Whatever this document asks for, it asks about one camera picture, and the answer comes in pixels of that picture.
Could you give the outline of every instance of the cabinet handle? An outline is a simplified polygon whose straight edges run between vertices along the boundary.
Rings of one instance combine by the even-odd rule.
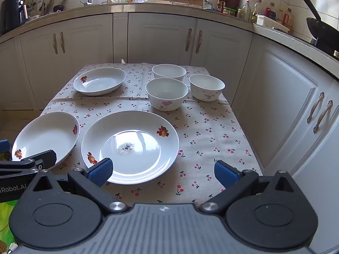
[[[318,98],[318,100],[313,104],[312,106],[312,109],[311,109],[311,112],[310,112],[310,116],[307,118],[307,123],[310,123],[311,122],[311,119],[312,119],[312,115],[316,109],[316,107],[318,106],[320,100],[322,100],[323,98],[325,97],[325,93],[324,92],[321,92],[320,93],[320,96]]]
[[[60,38],[61,38],[61,48],[62,48],[62,52],[65,53],[65,42],[63,40],[63,32],[60,33]]]
[[[328,111],[329,109],[331,109],[332,106],[333,106],[333,101],[330,100],[330,101],[328,102],[328,104],[327,104],[326,109],[325,109],[325,110],[321,113],[321,115],[319,116],[318,122],[317,122],[316,126],[313,128],[313,133],[316,133],[316,132],[318,131],[320,122],[322,121],[322,119],[324,118],[325,114],[327,113],[327,111]]]
[[[192,29],[189,29],[189,34],[187,36],[187,44],[185,51],[189,51],[190,39],[191,39]]]
[[[199,41],[198,41],[198,45],[197,45],[197,49],[195,50],[195,53],[199,53],[199,49],[201,46],[201,37],[202,37],[202,30],[199,31]]]
[[[55,33],[53,34],[53,47],[54,47],[54,50],[55,50],[55,54],[58,54],[57,38],[56,38]]]

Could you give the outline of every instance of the plate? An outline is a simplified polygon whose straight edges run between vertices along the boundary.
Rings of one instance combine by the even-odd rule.
[[[95,122],[85,134],[81,153],[87,167],[108,157],[113,174],[108,182],[140,184],[166,172],[179,151],[174,127],[157,114],[121,111]]]
[[[97,96],[113,92],[126,79],[126,73],[118,68],[98,68],[79,75],[73,82],[78,92],[89,96]]]
[[[79,122],[69,113],[52,112],[31,121],[15,139],[12,158],[20,161],[47,150],[57,154],[55,166],[70,154],[79,137]]]

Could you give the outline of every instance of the bowl rim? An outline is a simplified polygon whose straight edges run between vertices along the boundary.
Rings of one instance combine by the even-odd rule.
[[[89,72],[92,72],[92,71],[97,71],[97,70],[100,70],[100,69],[117,69],[117,70],[122,71],[122,72],[125,74],[125,77],[124,77],[124,79],[123,79],[120,83],[118,83],[118,84],[116,84],[116,85],[114,85],[114,86],[112,86],[112,87],[102,89],[102,90],[100,90],[100,91],[85,92],[85,91],[81,90],[80,88],[78,88],[78,87],[76,86],[76,82],[75,82],[75,81],[77,81],[78,79],[81,79],[81,78],[79,78],[79,77],[84,76],[86,73],[89,73]],[[102,92],[102,91],[106,91],[106,90],[112,89],[112,88],[114,88],[114,87],[116,87],[116,86],[122,84],[122,83],[126,80],[126,78],[127,78],[127,74],[126,74],[126,72],[125,72],[124,70],[122,70],[122,69],[115,68],[115,67],[101,67],[101,68],[96,68],[96,69],[88,70],[87,72],[84,72],[84,73],[80,74],[77,78],[74,79],[73,87],[74,87],[74,89],[75,89],[76,91],[81,92],[81,93],[100,93],[100,92]]]
[[[180,83],[182,83],[182,84],[186,87],[186,89],[187,89],[186,94],[184,94],[182,97],[172,98],[172,99],[160,98],[160,97],[156,97],[156,96],[150,94],[150,93],[148,92],[148,90],[147,90],[147,85],[148,85],[148,83],[150,83],[150,82],[153,81],[153,80],[164,79],[164,78],[165,78],[165,79],[172,79],[172,80],[179,81]],[[146,92],[147,92],[148,95],[150,95],[151,97],[154,97],[154,98],[156,98],[156,99],[160,99],[160,100],[178,100],[178,99],[181,99],[181,98],[185,97],[185,96],[189,93],[189,88],[186,86],[186,84],[185,84],[184,82],[182,82],[182,81],[180,81],[180,80],[178,80],[178,79],[175,79],[175,78],[171,78],[171,77],[158,77],[158,78],[154,78],[154,79],[152,79],[152,80],[150,80],[150,81],[147,82],[147,84],[146,84],[146,86],[145,86],[145,90],[146,90]]]
[[[212,77],[212,78],[214,78],[214,79],[216,79],[216,80],[219,80],[221,83],[223,83],[223,84],[224,84],[224,87],[221,88],[221,89],[208,89],[208,88],[204,88],[204,87],[198,86],[198,85],[194,84],[194,83],[191,81],[191,77],[192,77],[192,76],[195,76],[195,75],[205,75],[205,76]],[[221,81],[220,79],[218,79],[218,78],[216,78],[216,77],[214,77],[214,76],[211,76],[211,75],[200,74],[200,73],[191,75],[191,76],[189,77],[189,82],[190,82],[191,84],[193,84],[194,86],[198,87],[198,88],[201,88],[201,89],[204,89],[204,90],[210,90],[210,91],[222,91],[222,90],[225,89],[225,87],[226,87],[225,83],[224,83],[223,81]]]
[[[72,115],[72,114],[70,114],[70,113],[68,113],[68,112],[61,112],[61,111],[59,111],[59,112],[50,112],[50,113],[47,113],[47,114],[42,114],[42,115],[40,115],[40,116],[38,116],[36,119],[33,119],[30,123],[28,123],[22,130],[21,130],[21,132],[17,135],[17,137],[16,137],[16,139],[14,140],[14,143],[16,142],[16,140],[17,140],[17,138],[19,137],[19,135],[31,124],[31,123],[36,123],[37,121],[39,121],[39,118],[40,117],[47,117],[49,114],[60,114],[60,113],[62,113],[62,114],[68,114],[68,115],[70,115],[74,120],[75,120],[75,123],[78,125],[78,133],[77,133],[77,135],[76,135],[76,140],[75,140],[75,143],[74,144],[76,144],[77,143],[77,140],[79,139],[79,135],[80,135],[80,123],[79,123],[79,121],[78,121],[78,119],[74,116],[74,115]],[[57,165],[59,165],[63,160],[65,160],[65,158],[70,154],[70,152],[73,150],[73,148],[74,148],[74,145],[72,145],[72,147],[68,150],[68,153],[64,156],[64,157],[62,157],[62,158],[60,158],[59,160],[57,160],[56,162],[55,162],[55,164],[51,167],[51,168],[49,168],[49,169],[52,169],[52,168],[54,168],[55,166],[57,166]],[[12,156],[14,155],[14,152],[15,152],[15,148],[12,148]]]
[[[87,130],[86,133],[84,134],[84,137],[82,138],[82,141],[81,141],[81,148],[80,148],[81,157],[82,157],[82,159],[83,159],[83,161],[84,161],[84,164],[85,164],[86,166],[87,166],[87,162],[86,162],[86,160],[85,160],[85,158],[84,158],[84,155],[83,155],[83,145],[84,145],[85,137],[86,137],[87,134],[89,133],[89,131],[90,131],[90,129],[92,128],[92,126],[94,126],[94,124],[96,124],[97,122],[102,121],[102,119],[104,119],[105,117],[108,118],[108,117],[111,117],[111,115],[113,115],[113,114],[119,114],[119,113],[122,113],[122,112],[128,113],[128,112],[131,112],[131,111],[132,111],[133,113],[134,113],[134,112],[138,112],[138,113],[141,112],[141,113],[152,114],[152,115],[155,115],[156,117],[160,117],[161,119],[163,119],[163,121],[164,121],[165,123],[168,123],[168,126],[169,126],[169,127],[171,126],[171,127],[173,128],[172,131],[175,132],[175,135],[176,135],[176,143],[177,143],[177,145],[178,145],[178,149],[177,149],[176,153],[179,152],[179,149],[180,149],[180,139],[179,139],[178,132],[177,132],[176,129],[174,129],[173,125],[172,125],[167,119],[165,119],[164,117],[160,116],[159,114],[152,113],[152,112],[148,112],[148,111],[141,111],[141,110],[124,110],[124,111],[113,112],[113,113],[110,113],[110,114],[108,114],[108,115],[105,115],[104,117],[102,117],[102,118],[100,118],[99,120],[95,121],[95,122],[88,128],[88,130]],[[152,179],[144,180],[144,181],[139,182],[139,183],[121,183],[121,182],[115,181],[113,184],[134,185],[134,184],[142,184],[142,183],[145,183],[145,182],[148,182],[148,181],[152,181],[152,180],[156,179],[157,177],[161,176],[161,175],[162,175],[163,173],[165,173],[166,171],[168,171],[168,170],[172,167],[172,165],[174,164],[175,160],[176,160],[176,157],[174,157],[173,161],[172,161],[170,164],[168,164],[168,166],[166,167],[166,170],[165,170],[165,171],[161,172],[161,174],[157,175],[156,177],[154,177],[154,178],[152,178]]]
[[[185,71],[185,73],[181,76],[164,76],[164,75],[161,75],[161,74],[158,74],[157,72],[154,71],[154,68],[157,67],[157,66],[162,66],[162,65],[170,65],[170,66],[176,66],[176,67],[180,67],[181,69],[183,69]],[[181,77],[184,77],[186,74],[187,74],[187,71],[185,68],[179,66],[179,65],[174,65],[174,64],[157,64],[155,66],[152,67],[152,72],[155,73],[156,75],[158,76],[161,76],[161,77],[158,77],[158,78],[181,78]]]

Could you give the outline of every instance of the ribbed gray surface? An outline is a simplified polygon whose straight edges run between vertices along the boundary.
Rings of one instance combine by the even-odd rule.
[[[14,254],[47,253],[20,247]],[[111,215],[87,242],[55,254],[256,254],[235,240],[216,216],[203,215],[192,204],[135,204]],[[289,254],[311,254],[301,249]]]

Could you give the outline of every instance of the table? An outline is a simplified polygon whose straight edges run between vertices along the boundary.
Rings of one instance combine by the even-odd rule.
[[[153,79],[153,66],[147,63],[87,65],[57,93],[42,114],[64,111],[74,115],[80,123],[80,135],[71,154],[52,172],[65,174],[76,167],[87,168],[81,156],[81,142],[98,119],[118,111],[143,110],[154,112],[173,125],[179,136],[180,151],[172,167],[153,181],[138,185],[107,182],[103,186],[125,203],[203,203],[224,190],[214,177],[214,163],[219,159],[239,171],[252,169],[261,175],[252,149],[223,95],[214,102],[202,102],[189,92],[182,106],[172,112],[159,111],[150,105],[145,85]],[[99,97],[88,97],[74,90],[76,77],[99,67],[123,69],[127,78],[117,90]],[[184,83],[188,87],[190,75],[209,74],[205,68],[184,68],[187,70]]]

